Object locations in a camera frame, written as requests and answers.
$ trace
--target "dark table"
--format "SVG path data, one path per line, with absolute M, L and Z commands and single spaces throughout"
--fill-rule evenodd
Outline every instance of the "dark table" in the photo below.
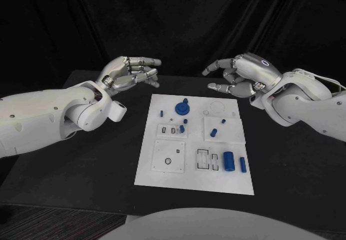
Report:
M 65 87 L 95 80 L 76 70 Z M 233 98 L 206 88 L 222 79 L 160 76 L 160 88 L 141 83 L 115 96 L 127 106 L 66 141 L 23 154 L 0 188 L 0 202 L 147 215 L 174 208 L 244 211 L 304 229 L 346 231 L 346 145 L 298 122 L 278 125 L 264 110 L 238 99 L 254 196 L 134 185 L 151 94 Z

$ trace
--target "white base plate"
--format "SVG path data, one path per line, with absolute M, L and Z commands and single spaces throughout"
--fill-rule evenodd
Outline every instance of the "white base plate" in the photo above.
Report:
M 189 101 L 190 111 L 187 115 L 182 116 L 176 113 L 174 107 L 184 98 Z M 231 126 L 236 123 L 233 130 L 238 131 L 238 136 L 244 136 L 235 99 L 151 95 L 134 185 L 254 195 L 245 138 L 235 137 L 216 141 L 218 137 L 222 137 L 220 134 L 216 134 L 216 138 L 210 137 L 213 138 L 212 141 L 205 141 L 205 138 L 208 139 L 205 137 L 205 117 L 226 119 L 223 125 L 218 126 L 219 128 L 226 128 L 228 124 Z M 157 135 L 159 125 L 184 125 L 187 138 Z M 166 167 L 167 165 L 163 162 L 164 156 L 157 157 L 154 154 L 157 140 L 184 142 L 183 172 L 171 172 L 171 169 L 153 170 L 153 166 L 157 165 L 157 159 L 160 159 L 159 164 L 161 166 Z M 196 168 L 197 149 L 208 150 L 210 168 L 206 170 Z M 223 152 L 233 153 L 235 171 L 232 172 L 225 171 Z M 246 173 L 241 171 L 241 157 L 245 158 Z M 212 164 L 218 164 L 219 170 L 212 170 Z

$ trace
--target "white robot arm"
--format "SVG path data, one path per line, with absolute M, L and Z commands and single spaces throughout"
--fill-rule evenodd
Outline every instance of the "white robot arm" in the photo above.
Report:
M 336 80 L 298 68 L 281 74 L 252 53 L 216 60 L 202 74 L 219 68 L 231 85 L 210 83 L 210 89 L 249 98 L 249 104 L 282 126 L 304 121 L 319 133 L 346 142 L 346 87 Z M 336 84 L 340 91 L 332 93 L 316 77 Z
M 0 158 L 66 140 L 79 130 L 92 131 L 107 118 L 118 122 L 127 108 L 111 97 L 140 82 L 157 88 L 157 70 L 148 66 L 160 65 L 154 58 L 120 56 L 104 67 L 95 82 L 1 98 Z

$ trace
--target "floor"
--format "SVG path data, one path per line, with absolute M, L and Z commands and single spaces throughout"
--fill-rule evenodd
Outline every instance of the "floor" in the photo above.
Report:
M 0 240 L 97 240 L 127 220 L 105 212 L 29 206 L 0 206 Z M 310 231 L 327 240 L 346 233 Z

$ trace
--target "white board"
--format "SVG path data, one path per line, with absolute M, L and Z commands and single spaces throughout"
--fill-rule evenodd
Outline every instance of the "white board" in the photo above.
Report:
M 176 113 L 176 105 L 184 98 L 190 110 L 182 116 Z M 183 133 L 167 131 L 170 126 L 177 130 L 180 125 L 184 126 Z M 215 137 L 210 137 L 210 128 L 218 129 Z M 182 152 L 177 153 L 182 143 L 183 157 Z M 235 171 L 225 171 L 223 152 L 233 153 Z M 241 157 L 245 158 L 246 173 L 241 171 Z M 235 99 L 151 95 L 134 184 L 254 195 L 244 126 Z

